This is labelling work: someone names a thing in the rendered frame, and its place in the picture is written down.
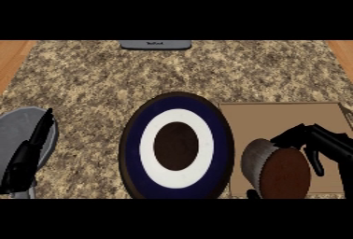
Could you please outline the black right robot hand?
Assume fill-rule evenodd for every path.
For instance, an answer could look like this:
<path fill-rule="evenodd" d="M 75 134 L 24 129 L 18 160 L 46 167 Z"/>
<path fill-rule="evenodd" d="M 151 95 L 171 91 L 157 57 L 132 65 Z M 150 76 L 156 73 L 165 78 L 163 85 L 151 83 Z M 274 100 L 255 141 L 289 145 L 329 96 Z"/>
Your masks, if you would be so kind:
<path fill-rule="evenodd" d="M 278 148 L 296 148 L 302 152 L 318 176 L 324 176 L 320 154 L 339 164 L 345 198 L 353 199 L 353 139 L 348 134 L 330 132 L 320 124 L 301 124 L 269 141 Z M 264 199 L 255 189 L 247 191 L 247 197 Z"/>

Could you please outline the brown square tray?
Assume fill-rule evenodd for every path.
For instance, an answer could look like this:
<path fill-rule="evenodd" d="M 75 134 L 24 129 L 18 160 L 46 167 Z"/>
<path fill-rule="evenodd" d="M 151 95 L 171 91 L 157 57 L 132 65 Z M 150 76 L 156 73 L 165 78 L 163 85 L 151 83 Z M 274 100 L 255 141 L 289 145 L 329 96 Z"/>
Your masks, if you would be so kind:
<path fill-rule="evenodd" d="M 236 167 L 231 178 L 231 193 L 244 196 L 252 183 L 243 175 L 240 162 L 243 151 L 253 140 L 271 140 L 299 124 L 318 123 L 333 133 L 346 133 L 353 138 L 353 113 L 334 103 L 234 103 L 221 104 L 236 138 Z"/>

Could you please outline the blue white brown round plate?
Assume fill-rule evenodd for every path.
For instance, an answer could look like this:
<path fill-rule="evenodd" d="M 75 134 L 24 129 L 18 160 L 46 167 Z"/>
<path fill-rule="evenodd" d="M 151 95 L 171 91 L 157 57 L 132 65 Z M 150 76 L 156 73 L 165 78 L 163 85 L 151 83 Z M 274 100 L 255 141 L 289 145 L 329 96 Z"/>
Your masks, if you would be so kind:
<path fill-rule="evenodd" d="M 236 141 L 219 108 L 169 92 L 135 112 L 120 138 L 119 166 L 137 199 L 216 199 L 236 164 Z"/>

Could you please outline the grey flat appliance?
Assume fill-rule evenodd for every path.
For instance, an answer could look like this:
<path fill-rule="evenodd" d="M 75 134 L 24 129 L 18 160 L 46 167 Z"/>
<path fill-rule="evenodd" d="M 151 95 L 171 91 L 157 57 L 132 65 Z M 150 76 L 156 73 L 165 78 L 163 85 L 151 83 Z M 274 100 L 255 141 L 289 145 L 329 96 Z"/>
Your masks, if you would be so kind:
<path fill-rule="evenodd" d="M 191 40 L 120 40 L 125 49 L 188 49 L 193 47 Z"/>

